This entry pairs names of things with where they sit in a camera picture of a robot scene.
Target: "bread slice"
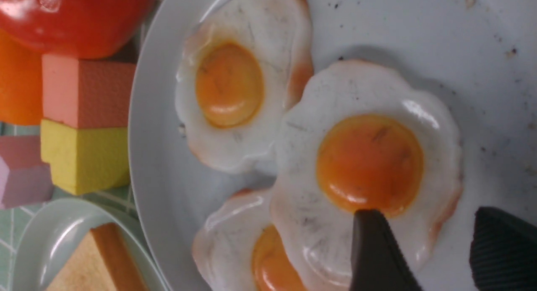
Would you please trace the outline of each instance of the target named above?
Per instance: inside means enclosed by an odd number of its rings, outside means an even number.
[[[47,291],[147,291],[114,223],[94,228]]]

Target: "white plate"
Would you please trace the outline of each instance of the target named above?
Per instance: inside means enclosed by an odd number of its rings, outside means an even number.
[[[10,290],[44,291],[90,228],[116,223],[151,291],[166,291],[148,253],[140,224],[128,215],[80,199],[59,199],[43,207],[24,231]]]
[[[138,212],[171,288],[206,290],[193,236],[224,198],[259,175],[201,165],[174,111],[182,40],[226,0],[165,0],[144,44],[132,95],[130,165]],[[432,259],[426,290],[474,290],[468,264],[474,212],[497,205],[537,224],[537,0],[308,0],[316,71],[340,56],[403,73],[447,104],[464,137],[464,194]],[[508,53],[516,49],[516,54]]]

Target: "egg white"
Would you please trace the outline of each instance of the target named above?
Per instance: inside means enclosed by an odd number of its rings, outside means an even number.
[[[388,220],[413,271],[428,260],[438,232],[462,192],[459,129],[446,106],[414,90],[392,69],[348,60],[308,82],[276,138],[278,177],[271,216],[304,285],[311,291],[348,290],[353,215],[332,204],[316,180],[317,150],[339,121],[360,114],[391,117],[414,133],[424,153],[418,194]]]
[[[270,190],[242,190],[211,214],[196,234],[192,256],[213,291],[256,290],[252,254],[263,229],[272,225]]]
[[[247,49],[264,83],[261,107],[232,128],[209,124],[196,100],[196,72],[203,57],[223,43]],[[311,21],[305,0],[231,0],[186,39],[177,72],[176,111],[188,146],[205,165],[226,173],[248,172],[274,158],[273,145],[284,113],[301,97],[313,73]]]

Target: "yellow block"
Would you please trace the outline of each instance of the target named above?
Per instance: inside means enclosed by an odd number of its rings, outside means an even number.
[[[130,182],[127,128],[74,129],[43,119],[41,157],[52,182],[74,195]]]

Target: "table surface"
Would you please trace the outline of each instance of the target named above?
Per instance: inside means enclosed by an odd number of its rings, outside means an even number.
[[[16,125],[4,125],[2,135],[6,136],[22,136],[22,135],[38,135],[39,127],[22,127]],[[65,191],[55,188],[52,200],[61,197],[73,197]],[[132,217],[138,218],[136,207],[134,205],[134,197],[130,187],[119,187],[103,192],[84,194],[83,199],[113,207],[123,211]],[[46,203],[37,205],[28,205],[24,207],[0,210],[0,291],[7,291],[11,279],[11,270],[13,261],[17,254],[19,243],[29,221]]]

